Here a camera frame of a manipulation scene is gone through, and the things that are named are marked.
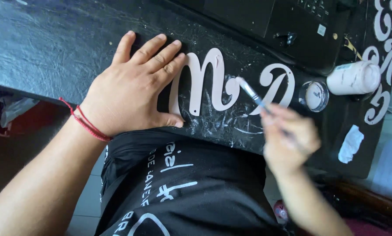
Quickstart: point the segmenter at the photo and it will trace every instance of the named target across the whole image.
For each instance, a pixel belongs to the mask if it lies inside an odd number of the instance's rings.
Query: laptop
[[[337,0],[164,1],[257,51],[323,76],[335,67],[350,15],[338,10]]]

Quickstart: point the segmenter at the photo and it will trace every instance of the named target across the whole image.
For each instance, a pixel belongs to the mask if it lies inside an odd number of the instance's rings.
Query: red string bracelet
[[[93,124],[91,124],[91,122],[85,117],[85,115],[82,113],[82,110],[79,106],[76,106],[76,109],[79,110],[79,113],[81,113],[83,119],[88,123],[86,123],[85,121],[83,121],[81,119],[81,117],[79,117],[78,115],[75,115],[73,113],[73,108],[71,105],[69,105],[62,97],[59,98],[59,100],[61,100],[64,104],[66,104],[69,109],[70,109],[70,114],[73,115],[73,118],[75,118],[76,121],[79,122],[79,124],[81,124],[81,126],[83,126],[90,134],[92,134],[92,136],[98,138],[101,141],[105,141],[108,142],[110,140],[112,140],[113,138],[103,134],[101,131],[99,131]]]

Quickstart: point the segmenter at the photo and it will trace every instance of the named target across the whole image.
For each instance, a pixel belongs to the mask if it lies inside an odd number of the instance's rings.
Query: white paint bottle
[[[378,88],[380,82],[380,68],[371,61],[337,66],[327,77],[327,87],[334,95],[370,93]]]

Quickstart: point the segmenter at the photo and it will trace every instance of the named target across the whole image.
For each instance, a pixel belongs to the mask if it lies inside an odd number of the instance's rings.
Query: black t-shirt
[[[101,235],[276,235],[264,159],[194,139],[170,142],[131,169],[107,204]]]

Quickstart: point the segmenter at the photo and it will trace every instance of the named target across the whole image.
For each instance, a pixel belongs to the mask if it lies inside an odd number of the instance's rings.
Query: black leather surface
[[[182,40],[183,51],[196,53],[200,61],[211,48],[217,47],[224,56],[225,74],[242,76],[253,85],[258,84],[264,67],[280,62],[147,0],[25,2],[27,5],[16,0],[0,0],[0,86],[44,99],[55,101],[63,97],[68,102],[80,104],[93,79],[109,66],[118,42],[128,30],[139,34],[135,49],[160,32],[169,36],[169,41]],[[373,32],[376,10],[372,1],[369,5],[367,13],[365,4],[356,10],[350,36],[361,52],[370,45],[383,52],[383,43],[375,39]],[[290,68],[297,86],[313,79],[303,71]],[[274,72],[275,75],[281,73],[279,70]],[[239,99],[230,109],[221,112],[212,109],[208,97],[211,93],[212,69],[208,66],[200,116],[190,115],[183,111],[183,108],[188,110],[190,99],[188,74],[186,70],[183,71],[179,86],[180,109],[187,122],[183,129],[167,129],[260,154],[263,136],[245,134],[235,129],[253,133],[261,131],[258,116],[243,117],[255,108],[249,97],[241,91]],[[383,84],[384,91],[391,91],[386,83]],[[255,89],[260,95],[267,92],[266,87]],[[168,94],[169,87],[161,93],[159,110],[167,110]],[[223,99],[227,100],[228,95],[224,94]],[[275,100],[281,98],[280,89]],[[382,122],[370,126],[363,121],[366,111],[373,107],[369,101],[350,102],[347,97],[331,96],[323,112],[306,113],[314,117],[323,139],[323,148],[309,160],[310,165],[362,178],[368,175],[382,128]],[[338,161],[337,154],[353,124],[360,127],[365,139],[354,160],[346,165]]]

